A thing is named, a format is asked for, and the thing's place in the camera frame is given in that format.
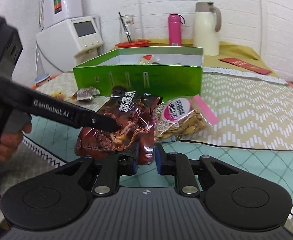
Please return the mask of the person's left hand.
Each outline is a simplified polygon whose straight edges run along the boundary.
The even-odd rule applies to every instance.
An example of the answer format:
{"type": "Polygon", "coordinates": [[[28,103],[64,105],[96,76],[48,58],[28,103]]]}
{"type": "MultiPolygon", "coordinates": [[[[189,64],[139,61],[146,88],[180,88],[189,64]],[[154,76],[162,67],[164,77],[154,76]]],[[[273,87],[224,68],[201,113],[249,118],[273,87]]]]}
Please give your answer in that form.
{"type": "Polygon", "coordinates": [[[26,123],[17,133],[3,133],[0,138],[0,161],[8,161],[18,149],[25,133],[31,133],[32,124],[26,123]]]}

